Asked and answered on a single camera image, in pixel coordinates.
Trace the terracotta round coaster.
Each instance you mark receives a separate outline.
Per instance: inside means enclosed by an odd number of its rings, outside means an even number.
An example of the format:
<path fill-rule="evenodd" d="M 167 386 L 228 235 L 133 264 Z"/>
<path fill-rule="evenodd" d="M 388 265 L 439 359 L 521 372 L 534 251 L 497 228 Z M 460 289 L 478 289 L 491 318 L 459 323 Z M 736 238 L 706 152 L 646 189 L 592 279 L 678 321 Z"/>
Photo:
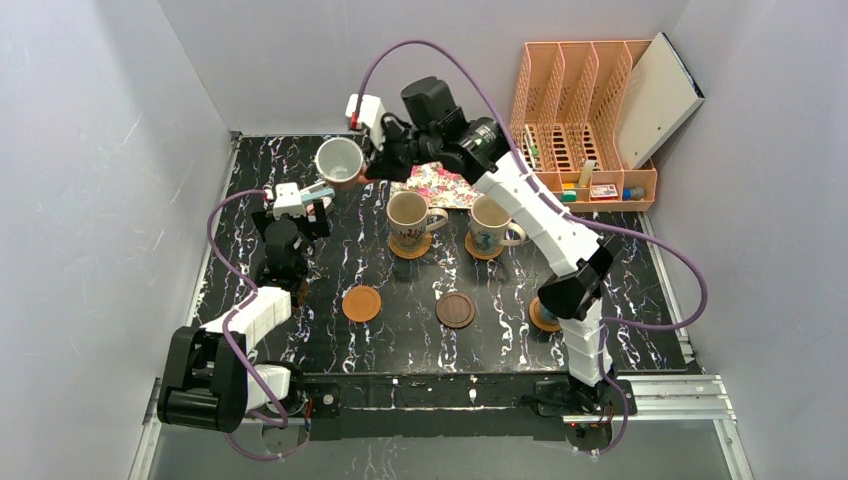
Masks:
<path fill-rule="evenodd" d="M 353 287 L 342 300 L 342 311 L 352 322 L 366 323 L 374 320 L 382 308 L 379 292 L 370 286 Z"/>

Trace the pink floral mug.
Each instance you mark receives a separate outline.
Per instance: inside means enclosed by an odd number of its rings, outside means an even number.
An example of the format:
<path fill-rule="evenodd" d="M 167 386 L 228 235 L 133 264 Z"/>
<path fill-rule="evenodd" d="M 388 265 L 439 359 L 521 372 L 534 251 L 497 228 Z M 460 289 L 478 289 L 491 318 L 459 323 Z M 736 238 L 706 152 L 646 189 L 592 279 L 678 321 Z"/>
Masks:
<path fill-rule="evenodd" d="M 363 150 L 351 139 L 324 141 L 317 150 L 315 164 L 325 183 L 334 189 L 349 189 L 366 182 Z"/>

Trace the blue mug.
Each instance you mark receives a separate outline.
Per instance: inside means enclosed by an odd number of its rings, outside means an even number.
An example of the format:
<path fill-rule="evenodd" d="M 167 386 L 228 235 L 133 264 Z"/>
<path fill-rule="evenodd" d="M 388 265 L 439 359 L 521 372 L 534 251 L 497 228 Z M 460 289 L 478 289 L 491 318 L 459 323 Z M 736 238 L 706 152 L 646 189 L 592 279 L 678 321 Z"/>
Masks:
<path fill-rule="evenodd" d="M 546 309 L 541 303 L 537 305 L 538 316 L 541 321 L 547 324 L 557 324 L 557 317 L 551 313 L 548 309 Z"/>

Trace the dark walnut round coaster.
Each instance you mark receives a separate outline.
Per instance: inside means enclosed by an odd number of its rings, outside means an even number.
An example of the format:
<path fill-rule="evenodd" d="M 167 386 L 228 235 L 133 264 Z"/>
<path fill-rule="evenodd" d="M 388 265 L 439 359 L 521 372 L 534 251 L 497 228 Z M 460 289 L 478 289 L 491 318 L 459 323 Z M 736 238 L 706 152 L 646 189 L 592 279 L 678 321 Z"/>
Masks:
<path fill-rule="evenodd" d="M 437 320 L 445 327 L 462 329 L 476 316 L 476 306 L 465 293 L 453 291 L 443 294 L 435 306 Z"/>

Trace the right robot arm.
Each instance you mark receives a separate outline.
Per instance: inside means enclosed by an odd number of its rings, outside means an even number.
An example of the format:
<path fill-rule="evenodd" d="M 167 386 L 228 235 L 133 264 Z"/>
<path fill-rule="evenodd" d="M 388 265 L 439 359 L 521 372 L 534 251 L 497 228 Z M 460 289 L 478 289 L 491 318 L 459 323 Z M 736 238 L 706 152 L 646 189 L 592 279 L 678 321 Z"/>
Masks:
<path fill-rule="evenodd" d="M 573 219 L 569 210 L 510 147 L 492 118 L 466 119 L 449 86 L 434 76 L 405 87 L 408 121 L 386 111 L 372 95 L 350 96 L 351 129 L 369 137 L 369 179 L 406 181 L 416 165 L 437 162 L 494 201 L 524 229 L 552 271 L 538 304 L 559 324 L 567 349 L 568 388 L 554 405 L 605 408 L 611 401 L 612 360 L 602 338 L 604 280 L 619 243 Z"/>

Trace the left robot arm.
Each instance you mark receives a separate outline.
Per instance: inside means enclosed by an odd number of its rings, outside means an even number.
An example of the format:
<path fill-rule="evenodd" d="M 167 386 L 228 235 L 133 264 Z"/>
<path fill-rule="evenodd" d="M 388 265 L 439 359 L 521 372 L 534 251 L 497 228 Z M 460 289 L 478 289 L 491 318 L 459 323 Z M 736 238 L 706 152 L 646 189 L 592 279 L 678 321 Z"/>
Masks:
<path fill-rule="evenodd" d="M 308 258 L 314 241 L 329 235 L 331 203 L 329 196 L 310 199 L 302 216 L 253 213 L 263 255 L 248 297 L 210 322 L 174 332 L 157 401 L 160 421 L 232 433 L 246 415 L 289 398 L 297 367 L 280 361 L 253 365 L 247 355 L 302 306 Z"/>

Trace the beige mug with number three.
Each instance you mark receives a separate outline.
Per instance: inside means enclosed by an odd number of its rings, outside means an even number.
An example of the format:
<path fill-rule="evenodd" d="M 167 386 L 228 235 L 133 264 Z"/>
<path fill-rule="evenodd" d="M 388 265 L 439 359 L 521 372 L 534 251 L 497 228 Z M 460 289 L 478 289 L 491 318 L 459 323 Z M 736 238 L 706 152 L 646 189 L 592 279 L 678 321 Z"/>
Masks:
<path fill-rule="evenodd" d="M 527 241 L 524 229 L 486 195 L 481 195 L 470 209 L 469 231 L 476 247 L 486 252 L 491 252 L 498 245 L 515 247 Z"/>

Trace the woven rattan coaster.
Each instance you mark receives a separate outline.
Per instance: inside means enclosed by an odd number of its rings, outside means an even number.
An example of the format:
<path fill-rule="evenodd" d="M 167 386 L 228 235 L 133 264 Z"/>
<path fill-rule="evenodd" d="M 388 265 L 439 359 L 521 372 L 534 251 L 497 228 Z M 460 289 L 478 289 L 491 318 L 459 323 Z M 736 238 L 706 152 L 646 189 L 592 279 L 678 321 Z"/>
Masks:
<path fill-rule="evenodd" d="M 416 244 L 412 246 L 403 246 L 399 243 L 399 238 L 391 235 L 388 240 L 390 251 L 397 257 L 414 260 L 424 256 L 432 246 L 432 234 L 425 233 Z"/>
<path fill-rule="evenodd" d="M 479 250 L 476 247 L 476 244 L 474 242 L 473 235 L 472 235 L 471 231 L 468 231 L 465 235 L 464 246 L 465 246 L 465 249 L 466 249 L 466 251 L 468 252 L 469 255 L 471 255 L 473 258 L 475 258 L 477 260 L 481 260 L 481 261 L 488 261 L 488 260 L 496 259 L 498 256 L 500 256 L 503 253 L 503 251 L 505 249 L 505 247 L 503 245 L 498 245 L 491 252 Z"/>

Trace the light wooden round coaster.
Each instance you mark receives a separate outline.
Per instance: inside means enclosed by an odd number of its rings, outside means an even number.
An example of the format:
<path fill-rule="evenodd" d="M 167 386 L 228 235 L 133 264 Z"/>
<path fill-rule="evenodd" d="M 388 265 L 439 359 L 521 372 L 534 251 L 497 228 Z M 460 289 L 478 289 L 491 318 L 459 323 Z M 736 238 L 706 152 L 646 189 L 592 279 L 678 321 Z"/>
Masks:
<path fill-rule="evenodd" d="M 549 333 L 560 332 L 561 331 L 561 325 L 560 325 L 558 318 L 557 318 L 557 320 L 558 320 L 557 324 L 547 324 L 547 323 L 540 320 L 540 318 L 538 316 L 538 311 L 537 311 L 538 303 L 541 303 L 541 301 L 540 301 L 540 298 L 538 296 L 536 296 L 536 297 L 533 298 L 533 300 L 531 301 L 531 303 L 528 307 L 528 316 L 530 318 L 530 321 L 539 330 L 541 330 L 543 332 L 549 332 Z"/>

